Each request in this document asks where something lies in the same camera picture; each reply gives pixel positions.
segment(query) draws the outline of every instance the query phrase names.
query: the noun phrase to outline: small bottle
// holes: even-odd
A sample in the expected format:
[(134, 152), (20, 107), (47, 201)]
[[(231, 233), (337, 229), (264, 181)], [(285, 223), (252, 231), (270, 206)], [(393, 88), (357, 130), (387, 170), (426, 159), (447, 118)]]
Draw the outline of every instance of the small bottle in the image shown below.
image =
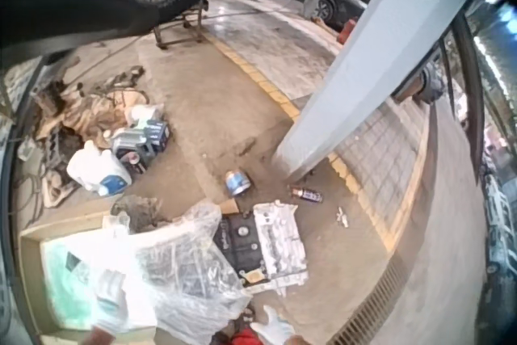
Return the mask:
[(310, 202), (323, 202), (323, 194), (303, 187), (291, 187), (291, 194)]

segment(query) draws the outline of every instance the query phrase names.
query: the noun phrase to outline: plastic wrap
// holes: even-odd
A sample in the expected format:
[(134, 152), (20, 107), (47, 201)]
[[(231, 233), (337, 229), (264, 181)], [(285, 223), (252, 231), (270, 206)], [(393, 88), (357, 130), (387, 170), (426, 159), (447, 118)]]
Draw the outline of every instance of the plastic wrap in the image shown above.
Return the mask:
[(158, 326), (194, 345), (209, 344), (250, 301), (212, 240), (220, 220), (218, 206), (201, 202), (174, 224), (131, 236)]
[(60, 326), (88, 330), (93, 285), (104, 269), (126, 275), (126, 330), (158, 324), (192, 345), (214, 333), (248, 305), (237, 273), (213, 242), (220, 208), (201, 202), (174, 223), (129, 234), (128, 215), (103, 220), (103, 228), (44, 243), (48, 300)]
[(126, 275), (123, 289), (128, 321), (123, 331), (156, 326), (149, 298), (142, 293), (140, 269), (128, 241), (127, 227), (112, 225), (42, 243), (47, 299), (53, 318), (63, 329), (89, 330), (94, 288), (109, 268)]

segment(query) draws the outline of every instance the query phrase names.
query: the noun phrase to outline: cardboard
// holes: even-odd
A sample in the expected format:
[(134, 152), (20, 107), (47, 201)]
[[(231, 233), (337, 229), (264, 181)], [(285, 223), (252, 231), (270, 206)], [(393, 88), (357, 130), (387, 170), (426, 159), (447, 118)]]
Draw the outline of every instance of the cardboard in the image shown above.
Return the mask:
[[(114, 199), (102, 198), (74, 208), (63, 209), (19, 235), (19, 265), (23, 289), (32, 322), (40, 339), (46, 344), (80, 343), (88, 334), (79, 330), (62, 330), (53, 320), (47, 302), (44, 270), (41, 262), (42, 242), (77, 234), (103, 226), (103, 218), (110, 214)], [(145, 328), (117, 336), (115, 343), (153, 344), (155, 328)]]

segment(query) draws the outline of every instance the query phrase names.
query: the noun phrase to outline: floor drain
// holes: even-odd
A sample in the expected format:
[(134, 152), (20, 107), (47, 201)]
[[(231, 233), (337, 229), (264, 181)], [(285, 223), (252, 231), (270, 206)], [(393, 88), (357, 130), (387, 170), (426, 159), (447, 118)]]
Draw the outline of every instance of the floor drain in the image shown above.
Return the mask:
[(328, 345), (364, 345), (370, 343), (393, 311), (413, 269), (423, 244), (427, 220), (431, 210), (436, 178), (438, 150), (436, 108), (431, 106), (429, 140), (422, 181), (418, 188), (410, 219), (397, 250), (373, 291), (352, 314), (343, 328), (330, 339)]

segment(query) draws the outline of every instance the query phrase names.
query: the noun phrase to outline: gloved hand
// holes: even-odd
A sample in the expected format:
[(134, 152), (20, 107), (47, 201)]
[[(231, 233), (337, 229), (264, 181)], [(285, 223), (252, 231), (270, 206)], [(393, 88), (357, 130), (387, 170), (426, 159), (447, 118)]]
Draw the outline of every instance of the gloved hand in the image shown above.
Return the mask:
[(295, 335), (291, 324), (278, 316), (275, 309), (265, 305), (264, 311), (267, 314), (268, 323), (253, 322), (251, 329), (260, 334), (271, 345), (284, 345), (288, 339)]
[(106, 270), (95, 288), (96, 300), (93, 308), (93, 326), (115, 337), (128, 320), (126, 293), (122, 289), (125, 275)]

